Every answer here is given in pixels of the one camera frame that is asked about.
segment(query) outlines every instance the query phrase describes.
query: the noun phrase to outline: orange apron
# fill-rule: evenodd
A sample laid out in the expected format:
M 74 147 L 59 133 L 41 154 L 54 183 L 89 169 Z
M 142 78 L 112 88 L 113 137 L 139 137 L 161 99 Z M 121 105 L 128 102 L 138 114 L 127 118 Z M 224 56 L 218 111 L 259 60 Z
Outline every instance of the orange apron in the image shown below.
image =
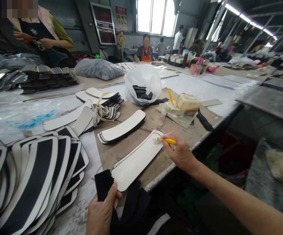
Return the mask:
M 148 51 L 149 51 L 149 56 L 145 56 L 145 48 L 143 48 L 141 61 L 145 61 L 145 62 L 151 62 L 152 61 L 151 52 L 150 52 L 149 47 L 148 47 Z

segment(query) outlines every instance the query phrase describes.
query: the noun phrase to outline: framed sign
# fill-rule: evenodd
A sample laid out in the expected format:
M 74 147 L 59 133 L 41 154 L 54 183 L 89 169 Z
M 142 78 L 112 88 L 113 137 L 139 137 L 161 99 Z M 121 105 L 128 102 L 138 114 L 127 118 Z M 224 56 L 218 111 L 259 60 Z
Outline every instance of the framed sign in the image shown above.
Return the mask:
M 101 45 L 116 45 L 115 30 L 111 7 L 90 3 L 92 16 Z
M 126 8 L 115 6 L 115 12 L 118 31 L 128 31 Z

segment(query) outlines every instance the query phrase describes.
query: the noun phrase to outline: ceiling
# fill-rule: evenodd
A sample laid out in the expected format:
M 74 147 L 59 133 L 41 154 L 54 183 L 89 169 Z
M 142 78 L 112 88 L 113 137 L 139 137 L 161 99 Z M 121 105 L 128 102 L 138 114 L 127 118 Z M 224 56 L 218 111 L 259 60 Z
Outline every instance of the ceiling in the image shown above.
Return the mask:
M 283 37 L 283 27 L 280 28 L 283 25 L 283 0 L 229 0 L 228 2 L 262 26 L 267 23 L 271 15 L 274 15 L 267 27 L 272 33 L 278 31 L 276 34 L 278 37 Z

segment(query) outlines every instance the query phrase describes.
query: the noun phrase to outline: fluorescent light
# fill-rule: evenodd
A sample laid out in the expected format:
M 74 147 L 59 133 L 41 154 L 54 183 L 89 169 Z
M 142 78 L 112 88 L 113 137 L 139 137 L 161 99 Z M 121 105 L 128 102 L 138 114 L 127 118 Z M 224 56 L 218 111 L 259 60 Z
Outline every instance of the fluorescent light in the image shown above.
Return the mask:
M 258 28 L 258 29 L 260 29 L 260 30 L 263 29 L 263 27 L 261 27 L 260 25 L 256 25 L 255 27 Z
M 228 9 L 229 11 L 233 12 L 233 13 L 236 14 L 236 15 L 240 15 L 240 14 L 241 14 L 238 10 L 236 10 L 236 9 L 235 9 L 234 7 L 232 7 L 230 4 L 226 4 L 225 7 L 226 7 L 226 9 Z
M 272 45 L 270 42 L 268 42 L 268 43 L 265 45 L 265 47 L 273 47 L 273 45 Z
M 248 17 L 246 17 L 246 15 L 240 14 L 240 17 L 241 17 L 243 20 L 245 20 L 247 23 L 251 23 L 251 20 L 250 20 Z
M 263 31 L 266 32 L 267 34 L 269 34 L 270 36 L 273 36 L 273 34 L 269 30 L 264 29 Z

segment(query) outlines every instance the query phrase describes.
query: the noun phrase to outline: hand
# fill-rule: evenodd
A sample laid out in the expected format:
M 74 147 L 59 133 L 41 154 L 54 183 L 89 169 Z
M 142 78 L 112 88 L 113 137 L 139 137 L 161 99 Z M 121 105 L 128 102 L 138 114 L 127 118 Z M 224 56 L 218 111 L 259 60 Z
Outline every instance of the hand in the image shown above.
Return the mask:
M 122 198 L 117 186 L 118 184 L 114 182 L 104 201 L 99 202 L 96 194 L 89 203 L 86 235 L 109 235 L 112 211 L 116 209 L 119 199 Z
M 14 31 L 13 35 L 21 42 L 28 43 L 31 41 L 30 36 L 26 33 Z
M 40 39 L 39 42 L 42 43 L 42 45 L 47 48 L 47 49 L 50 49 L 53 47 L 53 41 L 52 39 L 47 39 L 47 38 L 44 38 L 44 39 Z
M 169 138 L 176 141 L 176 145 L 169 145 L 164 139 Z M 168 153 L 171 160 L 183 171 L 189 173 L 190 171 L 197 171 L 200 166 L 200 162 L 194 157 L 190 151 L 188 145 L 173 133 L 164 134 L 161 137 L 161 142 L 164 149 Z

